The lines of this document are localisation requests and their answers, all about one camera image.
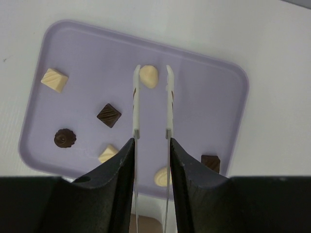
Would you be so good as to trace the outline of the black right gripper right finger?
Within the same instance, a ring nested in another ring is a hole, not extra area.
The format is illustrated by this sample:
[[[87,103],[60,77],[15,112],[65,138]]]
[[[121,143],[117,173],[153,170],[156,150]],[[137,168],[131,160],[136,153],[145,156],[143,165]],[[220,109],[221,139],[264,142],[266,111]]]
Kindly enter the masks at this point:
[[[245,232],[230,179],[194,159],[174,138],[170,141],[170,163],[178,232]]]

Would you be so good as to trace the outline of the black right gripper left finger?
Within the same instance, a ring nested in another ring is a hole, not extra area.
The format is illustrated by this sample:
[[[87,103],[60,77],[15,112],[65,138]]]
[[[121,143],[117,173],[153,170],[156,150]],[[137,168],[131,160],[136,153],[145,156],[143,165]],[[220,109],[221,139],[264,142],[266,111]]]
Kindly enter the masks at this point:
[[[39,233],[127,233],[134,186],[135,141],[69,183],[53,187]]]

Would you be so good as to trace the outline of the dark square chocolate corner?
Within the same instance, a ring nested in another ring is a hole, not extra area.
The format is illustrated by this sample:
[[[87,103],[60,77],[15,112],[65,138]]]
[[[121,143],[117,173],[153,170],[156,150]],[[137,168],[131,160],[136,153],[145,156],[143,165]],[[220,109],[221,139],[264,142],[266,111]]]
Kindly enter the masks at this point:
[[[220,172],[221,161],[219,157],[216,155],[202,155],[201,163],[217,173]]]

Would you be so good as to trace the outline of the white shell chocolate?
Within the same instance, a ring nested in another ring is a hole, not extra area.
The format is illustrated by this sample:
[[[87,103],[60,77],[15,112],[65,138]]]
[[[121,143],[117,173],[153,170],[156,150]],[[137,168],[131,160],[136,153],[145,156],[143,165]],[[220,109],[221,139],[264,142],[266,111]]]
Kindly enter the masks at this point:
[[[168,168],[163,167],[154,175],[154,182],[157,186],[167,187],[172,184],[172,175],[168,173]]]
[[[152,65],[145,65],[139,71],[140,81],[149,89],[158,84],[158,70]]]

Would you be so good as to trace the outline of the white steel tongs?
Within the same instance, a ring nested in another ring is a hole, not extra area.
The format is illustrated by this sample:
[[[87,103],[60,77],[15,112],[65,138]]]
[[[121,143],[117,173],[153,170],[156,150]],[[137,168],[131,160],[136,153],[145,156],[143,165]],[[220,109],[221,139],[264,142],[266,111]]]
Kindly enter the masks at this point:
[[[168,219],[168,206],[169,206],[169,194],[170,194],[170,177],[171,177],[171,161],[170,161],[170,151],[171,151],[171,138],[173,137],[173,101],[174,101],[174,73],[172,68],[167,65],[167,121],[166,121],[166,139],[167,139],[167,187],[166,187],[166,211],[165,211],[165,221],[164,230],[167,231],[167,219]],[[134,169],[134,207],[136,215],[136,232],[138,229],[138,140],[140,138],[140,122],[139,122],[139,105],[140,105],[140,86],[139,86],[139,71],[140,65],[137,65],[133,74],[133,138],[135,142],[135,169]]]

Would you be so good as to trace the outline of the white shell chocolate top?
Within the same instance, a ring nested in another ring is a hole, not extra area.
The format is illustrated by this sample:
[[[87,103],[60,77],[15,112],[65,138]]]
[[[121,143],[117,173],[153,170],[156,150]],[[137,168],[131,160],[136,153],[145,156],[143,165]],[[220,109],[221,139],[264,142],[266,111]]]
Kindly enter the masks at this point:
[[[139,71],[140,81],[149,89],[158,84],[158,70],[152,65],[145,65]]]

